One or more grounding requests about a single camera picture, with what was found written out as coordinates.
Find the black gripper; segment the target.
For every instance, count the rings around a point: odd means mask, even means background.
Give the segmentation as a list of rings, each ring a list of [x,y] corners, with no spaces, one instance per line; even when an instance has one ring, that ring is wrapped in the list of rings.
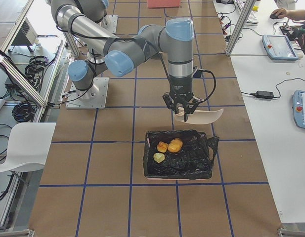
[[[162,97],[168,109],[178,115],[178,105],[181,104],[184,110],[184,121],[188,120],[188,115],[193,114],[201,103],[201,99],[195,97],[192,92],[192,81],[169,81],[170,92],[165,93]]]

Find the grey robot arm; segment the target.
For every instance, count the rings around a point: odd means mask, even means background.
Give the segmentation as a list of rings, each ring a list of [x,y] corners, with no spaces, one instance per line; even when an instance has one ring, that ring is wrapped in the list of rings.
[[[176,114],[179,105],[184,119],[203,102],[193,95],[192,77],[194,26],[190,18],[175,18],[165,26],[146,25],[137,35],[122,39],[100,26],[106,16],[106,0],[52,0],[51,14],[57,26],[80,38],[92,52],[104,57],[108,70],[117,77],[130,73],[152,56],[168,55],[169,94],[164,95],[167,107]]]

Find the person's hand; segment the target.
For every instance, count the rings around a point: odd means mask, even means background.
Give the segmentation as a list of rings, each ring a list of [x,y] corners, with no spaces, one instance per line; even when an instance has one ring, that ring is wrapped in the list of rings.
[[[279,19],[285,18],[285,17],[289,17],[289,10],[285,9],[285,8],[279,8],[274,10],[271,14],[276,14],[279,16]]]

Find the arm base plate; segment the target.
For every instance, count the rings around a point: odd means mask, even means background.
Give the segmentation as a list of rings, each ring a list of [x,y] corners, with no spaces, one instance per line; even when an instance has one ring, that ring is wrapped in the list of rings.
[[[67,93],[68,102],[65,107],[67,109],[105,109],[107,92],[109,86],[109,78],[96,77],[93,79],[93,86],[87,91],[76,90],[71,83],[70,90]]]
[[[117,30],[117,23],[118,15],[106,15],[100,22],[100,26],[114,34]]]

